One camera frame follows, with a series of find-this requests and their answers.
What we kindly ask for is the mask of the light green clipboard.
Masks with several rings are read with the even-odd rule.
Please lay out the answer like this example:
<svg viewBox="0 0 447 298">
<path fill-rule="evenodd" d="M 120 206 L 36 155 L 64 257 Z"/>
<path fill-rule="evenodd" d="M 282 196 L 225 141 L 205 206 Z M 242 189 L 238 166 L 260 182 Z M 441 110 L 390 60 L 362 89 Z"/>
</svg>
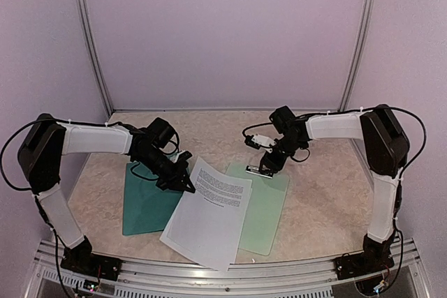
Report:
<svg viewBox="0 0 447 298">
<path fill-rule="evenodd" d="M 246 164 L 231 163 L 226 170 L 228 176 L 252 181 L 239 248 L 268 256 L 277 233 L 290 178 L 286 174 L 261 177 L 247 172 L 246 168 Z"/>
</svg>

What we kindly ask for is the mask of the dark green folder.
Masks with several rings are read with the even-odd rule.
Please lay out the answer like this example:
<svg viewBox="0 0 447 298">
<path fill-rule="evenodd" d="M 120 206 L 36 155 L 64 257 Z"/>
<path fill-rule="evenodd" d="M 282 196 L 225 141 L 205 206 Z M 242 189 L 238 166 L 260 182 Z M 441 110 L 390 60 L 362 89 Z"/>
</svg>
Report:
<svg viewBox="0 0 447 298">
<path fill-rule="evenodd" d="M 122 234 L 132 236 L 161 232 L 172 216 L 182 193 L 162 191 L 156 176 L 137 162 L 126 165 Z"/>
</svg>

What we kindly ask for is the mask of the white paper sheet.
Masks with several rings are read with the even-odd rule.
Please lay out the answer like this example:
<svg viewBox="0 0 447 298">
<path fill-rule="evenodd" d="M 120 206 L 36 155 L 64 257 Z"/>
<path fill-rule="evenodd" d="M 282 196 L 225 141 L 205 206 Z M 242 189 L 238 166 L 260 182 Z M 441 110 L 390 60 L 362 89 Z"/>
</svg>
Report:
<svg viewBox="0 0 447 298">
<path fill-rule="evenodd" d="M 194 193 L 184 193 L 160 236 L 188 260 L 217 271 L 235 262 L 252 180 L 230 177 L 197 158 Z"/>
</svg>

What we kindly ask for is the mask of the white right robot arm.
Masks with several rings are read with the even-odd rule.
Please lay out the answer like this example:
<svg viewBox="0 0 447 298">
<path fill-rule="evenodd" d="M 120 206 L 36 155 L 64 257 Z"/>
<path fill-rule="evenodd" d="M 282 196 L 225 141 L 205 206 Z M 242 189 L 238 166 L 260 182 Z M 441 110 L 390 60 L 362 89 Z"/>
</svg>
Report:
<svg viewBox="0 0 447 298">
<path fill-rule="evenodd" d="M 399 179 L 407 163 L 409 139 L 393 109 L 386 105 L 353 112 L 329 112 L 296 116 L 286 106 L 270 115 L 281 138 L 258 140 L 265 154 L 259 163 L 261 174 L 280 172 L 299 149 L 307 150 L 312 140 L 354 139 L 363 143 L 374 182 L 372 219 L 366 241 L 384 244 L 394 232 Z"/>
</svg>

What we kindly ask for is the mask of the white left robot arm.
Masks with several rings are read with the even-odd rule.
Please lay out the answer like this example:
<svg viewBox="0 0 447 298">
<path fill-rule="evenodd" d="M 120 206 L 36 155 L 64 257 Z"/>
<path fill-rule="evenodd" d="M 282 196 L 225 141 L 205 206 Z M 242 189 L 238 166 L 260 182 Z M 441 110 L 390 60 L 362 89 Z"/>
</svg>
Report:
<svg viewBox="0 0 447 298">
<path fill-rule="evenodd" d="M 64 187 L 63 178 L 68 172 L 66 164 L 74 162 L 75 156 L 85 161 L 93 154 L 126 156 L 155 175 L 158 189 L 195 192 L 189 174 L 192 155 L 185 150 L 178 154 L 164 152 L 177 131 L 160 117 L 147 126 L 137 127 L 121 121 L 69 121 L 42 113 L 25 130 L 28 133 L 17 151 L 18 163 L 43 216 L 56 238 L 71 251 L 71 263 L 82 273 L 93 272 L 98 259 L 87 250 L 91 244 L 68 205 L 73 190 Z"/>
</svg>

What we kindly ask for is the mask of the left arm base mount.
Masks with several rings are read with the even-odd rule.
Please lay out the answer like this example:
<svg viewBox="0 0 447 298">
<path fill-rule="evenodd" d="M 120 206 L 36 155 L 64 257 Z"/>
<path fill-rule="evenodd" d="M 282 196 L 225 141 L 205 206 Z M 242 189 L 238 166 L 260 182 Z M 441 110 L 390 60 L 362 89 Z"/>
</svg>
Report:
<svg viewBox="0 0 447 298">
<path fill-rule="evenodd" d="M 61 267 L 77 274 L 117 281 L 123 260 L 92 252 L 88 238 L 73 248 L 64 248 Z"/>
</svg>

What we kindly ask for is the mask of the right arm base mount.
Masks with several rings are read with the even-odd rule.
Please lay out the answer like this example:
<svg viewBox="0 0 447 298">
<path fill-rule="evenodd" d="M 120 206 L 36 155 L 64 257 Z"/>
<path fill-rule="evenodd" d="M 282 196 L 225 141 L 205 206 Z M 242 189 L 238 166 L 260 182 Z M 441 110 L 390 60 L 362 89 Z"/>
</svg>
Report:
<svg viewBox="0 0 447 298">
<path fill-rule="evenodd" d="M 395 233 L 382 243 L 364 236 L 362 251 L 345 253 L 333 260 L 338 280 L 373 274 L 395 265 L 390 246 L 394 242 Z"/>
</svg>

